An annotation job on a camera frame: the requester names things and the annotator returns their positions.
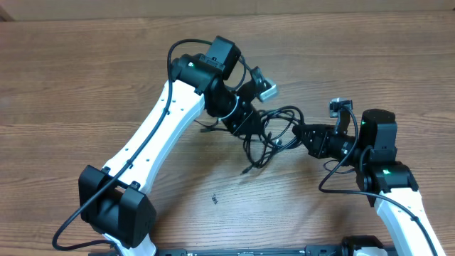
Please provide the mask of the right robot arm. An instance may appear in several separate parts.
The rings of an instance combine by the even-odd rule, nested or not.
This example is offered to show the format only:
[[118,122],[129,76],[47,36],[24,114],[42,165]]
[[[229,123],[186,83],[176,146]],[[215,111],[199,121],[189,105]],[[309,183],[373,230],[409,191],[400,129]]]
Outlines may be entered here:
[[384,223],[398,255],[443,255],[425,213],[419,186],[410,168],[396,159],[395,114],[371,109],[357,121],[343,107],[335,125],[299,124],[292,129],[317,159],[332,158],[351,166],[358,190],[335,189],[334,194],[366,196]]

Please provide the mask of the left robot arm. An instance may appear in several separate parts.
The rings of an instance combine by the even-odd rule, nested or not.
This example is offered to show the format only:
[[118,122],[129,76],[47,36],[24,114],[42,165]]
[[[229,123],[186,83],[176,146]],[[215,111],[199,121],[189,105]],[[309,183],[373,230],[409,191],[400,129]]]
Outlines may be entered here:
[[204,54],[169,58],[160,98],[132,138],[101,169],[86,166],[80,174],[77,216],[115,255],[156,254],[149,236],[156,210],[148,195],[164,160],[201,114],[216,118],[235,136],[264,133],[252,101],[274,97],[277,85],[259,68],[247,67],[250,80],[227,87],[234,67],[244,62],[241,51],[220,36],[208,47]]

